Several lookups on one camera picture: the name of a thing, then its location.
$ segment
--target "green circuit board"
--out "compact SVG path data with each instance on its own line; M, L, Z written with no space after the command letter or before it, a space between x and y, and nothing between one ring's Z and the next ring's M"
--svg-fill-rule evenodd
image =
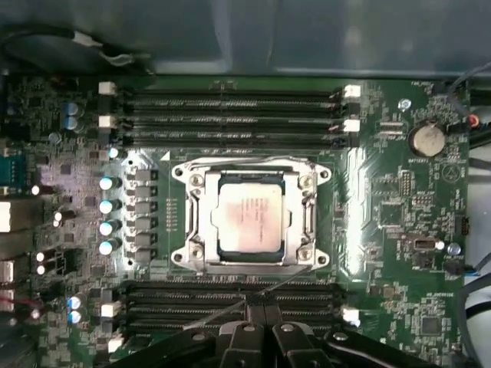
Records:
M310 145L307 125L302 130L303 122L294 120L285 125L288 129L294 127L291 133L287 130L287 133L265 133L259 137L275 143L296 140L305 143L293 149L281 145L278 148L251 146L250 135L243 136L247 143L242 146L236 137L232 147L226 143L207 146L213 140L223 142L230 136L194 130L173 136L172 131L159 129L154 122L130 133L131 143L125 143L125 133L118 130L117 145L123 147L126 156L108 159L107 149L96 138L100 80L81 77L75 89L63 92L41 78L13 79L9 84L9 96L22 95L25 105L23 123L30 124L31 139L35 141L28 149L33 155L49 156L50 163L42 172L44 182L63 189L63 195L47 200L62 201L62 196L70 196L70 205L77 209L77 218L70 228L59 229L56 238L63 242L65 234L74 234L73 244L65 245L84 251L80 269L66 279L65 290L66 297L76 293L87 295L86 322L69 324L68 310L64 307L46 314L41 325L41 366L90 366L93 355L107 349L107 342L114 334L104 331L97 318L91 319L97 317L101 305L98 296L90 296L91 290L118 288L125 280L158 282L195 277L192 271L176 266L170 259L171 253L186 240L186 186L171 175L176 165L200 157L258 156L307 158L332 170L332 180L318 188L316 233L316 247L329 255L330 262L327 267L300 277L298 282L339 284L349 293L346 304L359 311L358 332L436 364L448 364L447 354L459 343L453 296L463 279L445 272L443 265L449 260L463 259L469 142L465 133L447 133L447 127L459 123L460 119L447 104L446 97L435 92L436 83L313 77L103 79L113 81L118 89L148 92L131 106L137 110L150 104L156 115L161 112L159 109L172 109L159 103L162 98L157 91L185 90L193 96L216 89L238 94L267 91L283 95L288 91L302 96L307 92L323 94L342 90L347 85L361 87L361 95L357 97L359 110L355 112L360 129L356 144L350 146L330 142L321 149L318 141ZM465 91L460 93L465 98ZM116 101L124 98L127 96L118 95ZM34 99L41 99L41 103L29 108L29 101ZM403 100L406 100L405 107L401 107ZM80 133L64 128L63 106L69 102L84 110L80 121L85 128ZM123 107L114 113L127 115ZM415 130L429 122L446 134L444 148L434 157L417 155L410 145ZM62 138L56 144L48 140L48 134L54 130ZM180 145L181 139L193 144ZM60 167L67 164L71 165L70 175L60 176ZM103 220L97 205L103 199L124 197L124 191L136 185L131 176L139 169L158 173L153 181L158 191L155 217L159 224L153 232L158 240L153 245L151 261L139 262L129 255L127 245L103 257L97 251L104 240L97 231ZM119 189L102 192L98 187L102 176L122 178L124 184ZM87 198L94 199L95 205L88 205ZM112 218L124 220L119 212L105 216L105 219ZM38 230L37 238L44 239L37 244L38 250L51 246L45 235L52 237L52 232L53 229ZM415 246L416 239L422 241L418 243L422 248ZM444 245L428 248L425 240ZM461 251L458 254L447 251L450 244L459 245ZM219 282L253 283L271 279L282 278L273 274L264 278L238 274L222 277ZM158 340L168 333L156 330L144 335ZM123 345L112 359L131 351L132 347Z

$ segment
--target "screw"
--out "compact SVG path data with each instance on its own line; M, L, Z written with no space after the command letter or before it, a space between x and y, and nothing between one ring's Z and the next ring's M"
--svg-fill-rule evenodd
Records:
M202 186L204 183L204 180L203 180L203 177L201 175L194 174L194 175L191 175L191 177L189 178L189 183L192 186Z
M284 324L282 326L283 332L292 332L293 330L294 330L294 327L291 324Z
M298 250L298 259L300 261L308 261L310 258L312 258L312 249L310 246L304 246L301 247Z
M407 111L411 108L411 100L409 100L408 98L403 98L402 100L399 101L397 107L402 112Z
M346 341L348 339L348 335L344 332L334 332L332 336L337 341Z
M302 189L312 186L312 177L310 175L302 176L299 180L299 185Z
M203 335L202 333L197 333L196 335L193 336L193 340L203 341L205 340L205 335Z
M31 312L31 318L33 320L38 320L39 318L41 318L41 312L39 311L39 309L33 309L32 312Z
M449 255L459 255L462 252L462 247L457 243L450 243L447 247L447 253Z
M193 251L191 252L194 258L202 258L203 257L203 248L200 246L196 245L193 247Z

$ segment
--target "capacitor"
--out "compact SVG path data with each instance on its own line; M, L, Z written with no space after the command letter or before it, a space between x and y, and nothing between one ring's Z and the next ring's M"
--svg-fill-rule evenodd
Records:
M117 188L121 185L121 179L111 176L105 176L99 181L99 186L102 190L109 190Z
M109 220L101 223L101 225L99 226L99 232L104 236L108 236L117 231L120 227L121 223L119 221Z
M58 222L72 220L76 216L75 211L71 209L58 210L54 213L54 220Z
M73 297L70 297L67 300L67 307L69 307L72 310L80 308L82 305L82 300L79 296L74 295Z
M125 159L128 156L127 152L121 148L111 147L109 149L110 159Z
M36 261L38 262L44 262L54 257L56 257L56 250L54 248L36 253Z
M65 113L70 117L80 117L84 114L84 109L75 102L69 102L65 105L64 108Z
M51 144L60 144L62 141L61 134L59 132L49 133L48 141Z
M54 193L54 187L52 186L32 186L31 187L31 194L33 196L46 196Z
M47 261L36 268L36 273L40 276L56 269L56 261Z
M422 157L434 157L441 153L445 143L445 133L435 123L425 123L409 135L411 149Z
M121 246L121 240L117 238L111 238L104 240L99 245L99 253L102 255L110 255L113 251Z
M112 211L117 211L121 208L121 201L119 199L104 200L99 204L99 211L107 215Z
M63 125L66 130L72 130L75 133L81 133L85 128L84 124L77 117L66 117Z
M82 315L79 312L75 311L75 310L73 310L72 312L70 312L68 314L68 323L69 324L77 324L81 320L82 320Z
M459 255L462 252L462 247L457 243L450 243L447 247L448 255Z

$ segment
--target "cable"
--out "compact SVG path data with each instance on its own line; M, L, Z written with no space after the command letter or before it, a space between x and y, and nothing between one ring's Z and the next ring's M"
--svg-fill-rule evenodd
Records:
M0 30L0 55L5 60L17 63L24 68L39 71L40 67L38 65L27 61L22 57L15 56L8 51L8 47L13 41L29 36L54 36L65 38L77 44L81 44L86 48L97 49L99 55L115 67L134 66L133 64L135 63L134 54L96 41L88 34L52 25L14 25L3 28Z
M473 345L469 328L467 326L467 315L466 315L466 301L469 295L473 292L486 288L491 285L491 273L485 274L481 278L478 278L467 285L464 285L462 289L457 292L456 295L456 321L457 326L460 329L460 339L462 344L466 348L469 357L474 359L479 367L483 367L477 355L476 348Z
M484 301L482 303L475 304L466 309L467 319L469 320L470 318L487 311L491 311L491 301Z
M483 259L481 259L477 264L476 266L474 266L474 268L476 269L476 271L481 271L484 266L486 266L489 262L491 261L491 252L488 253L487 255L485 255L483 257Z
M476 169L491 171L491 161L485 161L484 159L470 157L469 166Z
M465 72L449 86L447 91L447 100L452 104L452 106L460 115L463 115L464 117L470 117L472 114L469 111L469 109L467 109L463 105L463 103L455 96L457 87L460 86L463 82L467 81L468 79L474 77L476 74L485 71L489 68L491 68L491 61L488 61L487 63L480 65L479 67L475 67L474 69Z
M41 305L36 301L30 301L25 299L11 299L9 297L0 297L0 302L11 303L11 304L24 304L29 307L39 308Z

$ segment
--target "black cable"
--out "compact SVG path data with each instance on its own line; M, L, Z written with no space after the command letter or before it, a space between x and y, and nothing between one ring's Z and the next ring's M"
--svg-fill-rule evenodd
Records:
M475 169L491 171L491 161L485 161L484 159L469 158L469 166Z
M469 320L470 318L487 311L491 311L491 301L484 301L482 303L475 304L466 309L467 319Z
M476 264L476 266L474 266L474 268L476 269L476 271L481 271L484 268L484 266L486 266L490 261L491 261L491 252L485 255L483 259L481 259L479 263Z
M27 70L43 71L38 65L27 61L22 57L13 55L8 48L12 42L30 36L53 36L65 38L75 43L81 44L87 48L95 48L99 51L101 57L108 61L113 67L126 69L132 73L147 74L147 69L143 65L135 65L133 54L122 48L105 44L93 39L91 36L67 28L56 27L52 25L11 25L0 29L0 56L9 62L16 63ZM121 66L116 64L114 56L126 56L125 60L131 60Z
M469 357L474 359L479 367L483 368L477 355L476 348L473 345L469 328L467 326L467 315L466 315L466 301L469 295L473 292L481 290L491 285L491 273L485 274L480 278L464 285L456 294L456 321L457 326L460 329L460 339L462 344L466 348Z
M3 28L0 31L0 55L4 60L15 62L27 69L38 70L39 66L8 51L8 46L21 38L29 36L55 36L59 38L73 39L74 31L50 25L14 25Z
M488 61L487 63L480 65L479 67L475 67L474 69L471 69L464 74L462 74L460 77L458 77L448 88L447 91L447 100L450 102L455 108L455 110L460 114L463 115L464 117L469 117L471 115L471 112L469 109L467 109L463 103L455 96L456 89L458 86L460 86L463 82L467 81L468 79L474 77L476 74L485 71L487 69L491 68L491 61Z

